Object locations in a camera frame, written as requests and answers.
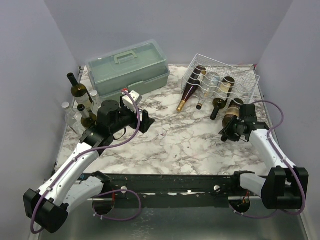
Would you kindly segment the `green wine bottle white label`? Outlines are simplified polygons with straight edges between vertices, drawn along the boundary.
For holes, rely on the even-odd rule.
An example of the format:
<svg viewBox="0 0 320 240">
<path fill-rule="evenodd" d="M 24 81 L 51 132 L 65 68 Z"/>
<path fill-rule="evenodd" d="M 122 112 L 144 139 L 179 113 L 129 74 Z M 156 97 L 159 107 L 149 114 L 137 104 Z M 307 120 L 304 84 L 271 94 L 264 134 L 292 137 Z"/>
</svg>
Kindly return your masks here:
<svg viewBox="0 0 320 240">
<path fill-rule="evenodd" d="M 92 111 L 92 104 L 93 100 L 86 88 L 85 85 L 82 83 L 79 83 L 75 77 L 75 75 L 70 72 L 67 75 L 68 80 L 70 81 L 72 87 L 71 87 L 71 94 L 74 97 L 75 101 L 80 105 L 84 105 L 85 109 L 88 112 Z"/>
</svg>

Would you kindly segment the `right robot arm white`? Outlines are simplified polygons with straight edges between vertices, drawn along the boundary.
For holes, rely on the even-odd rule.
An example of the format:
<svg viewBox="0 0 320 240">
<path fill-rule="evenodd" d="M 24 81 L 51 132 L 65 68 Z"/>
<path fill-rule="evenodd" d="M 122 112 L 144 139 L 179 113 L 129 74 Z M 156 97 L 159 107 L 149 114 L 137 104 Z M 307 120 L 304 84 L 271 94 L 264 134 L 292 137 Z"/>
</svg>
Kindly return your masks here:
<svg viewBox="0 0 320 240">
<path fill-rule="evenodd" d="M 267 123 L 258 121 L 254 104 L 233 100 L 222 120 L 219 132 L 223 142 L 238 142 L 242 137 L 258 151 L 269 170 L 266 178 L 254 173 L 241 173 L 230 183 L 230 191 L 241 196 L 250 191 L 259 196 L 269 210 L 300 214 L 306 206 L 309 173 L 288 159 L 272 136 Z"/>
</svg>

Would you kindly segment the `dark bottle tan label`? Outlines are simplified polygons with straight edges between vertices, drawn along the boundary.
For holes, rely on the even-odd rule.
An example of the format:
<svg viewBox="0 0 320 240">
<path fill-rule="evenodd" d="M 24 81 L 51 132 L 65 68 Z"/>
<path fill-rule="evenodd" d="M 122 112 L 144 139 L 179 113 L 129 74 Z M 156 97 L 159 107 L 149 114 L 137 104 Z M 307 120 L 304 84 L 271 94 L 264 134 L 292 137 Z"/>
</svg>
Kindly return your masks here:
<svg viewBox="0 0 320 240">
<path fill-rule="evenodd" d="M 83 104 L 77 106 L 77 110 L 81 114 L 81 124 L 85 129 L 89 129 L 97 123 L 97 116 L 89 112 Z"/>
</svg>

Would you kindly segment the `green bottle silver neck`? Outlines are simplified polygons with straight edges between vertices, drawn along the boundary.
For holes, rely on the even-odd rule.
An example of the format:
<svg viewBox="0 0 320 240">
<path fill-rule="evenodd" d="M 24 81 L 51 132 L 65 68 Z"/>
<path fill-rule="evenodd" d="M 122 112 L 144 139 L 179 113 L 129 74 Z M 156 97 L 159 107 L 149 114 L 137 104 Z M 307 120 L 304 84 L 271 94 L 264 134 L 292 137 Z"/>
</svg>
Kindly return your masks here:
<svg viewBox="0 0 320 240">
<path fill-rule="evenodd" d="M 239 98 L 235 98 L 233 100 L 231 100 L 227 111 L 225 112 L 224 118 L 222 120 L 222 127 L 225 128 L 227 126 L 227 124 L 231 121 L 231 119 L 236 116 L 237 118 L 239 117 L 239 109 L 240 106 L 243 105 L 244 102 L 239 99 Z"/>
</svg>

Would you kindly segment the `clear bottle white cap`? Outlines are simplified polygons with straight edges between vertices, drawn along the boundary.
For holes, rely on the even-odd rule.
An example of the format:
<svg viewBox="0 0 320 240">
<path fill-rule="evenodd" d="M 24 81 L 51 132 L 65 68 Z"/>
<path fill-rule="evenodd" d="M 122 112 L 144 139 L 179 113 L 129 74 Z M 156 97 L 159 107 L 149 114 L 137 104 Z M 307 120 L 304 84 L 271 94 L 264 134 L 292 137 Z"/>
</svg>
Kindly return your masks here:
<svg viewBox="0 0 320 240">
<path fill-rule="evenodd" d="M 101 108 L 102 105 L 102 100 L 100 98 L 99 93 L 96 90 L 92 90 L 90 92 L 90 96 L 93 100 L 92 103 L 92 112 L 97 116 L 98 115 L 98 111 Z"/>
</svg>

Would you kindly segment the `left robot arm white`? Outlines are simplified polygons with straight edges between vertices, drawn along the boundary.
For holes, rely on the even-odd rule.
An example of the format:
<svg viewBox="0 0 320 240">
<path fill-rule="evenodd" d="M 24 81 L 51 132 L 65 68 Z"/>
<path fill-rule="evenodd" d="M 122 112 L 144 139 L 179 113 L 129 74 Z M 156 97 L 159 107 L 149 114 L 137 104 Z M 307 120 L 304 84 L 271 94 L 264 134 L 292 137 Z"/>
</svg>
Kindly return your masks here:
<svg viewBox="0 0 320 240">
<path fill-rule="evenodd" d="M 106 100 L 97 113 L 97 122 L 80 138 L 75 150 L 60 169 L 37 190 L 28 189 L 23 195 L 25 213 L 31 224 L 38 224 L 55 233 L 67 220 L 69 213 L 88 199 L 107 197 L 111 185 L 91 176 L 84 183 L 76 181 L 89 165 L 106 149 L 114 148 L 114 134 L 131 127 L 136 133 L 146 133 L 155 122 L 146 110 L 131 111 L 136 103 Z"/>
</svg>

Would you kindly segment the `clear bottle silver cap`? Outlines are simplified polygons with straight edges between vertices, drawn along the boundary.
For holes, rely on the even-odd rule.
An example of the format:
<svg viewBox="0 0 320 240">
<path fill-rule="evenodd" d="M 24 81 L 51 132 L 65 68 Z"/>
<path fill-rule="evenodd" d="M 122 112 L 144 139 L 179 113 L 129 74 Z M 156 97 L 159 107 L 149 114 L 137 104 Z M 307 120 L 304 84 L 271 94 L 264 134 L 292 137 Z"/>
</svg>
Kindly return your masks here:
<svg viewBox="0 0 320 240">
<path fill-rule="evenodd" d="M 78 112 L 73 109 L 68 102 L 63 102 L 61 107 L 65 111 L 65 122 L 66 124 L 77 134 L 82 135 L 84 128 L 80 122 L 81 118 Z"/>
</svg>

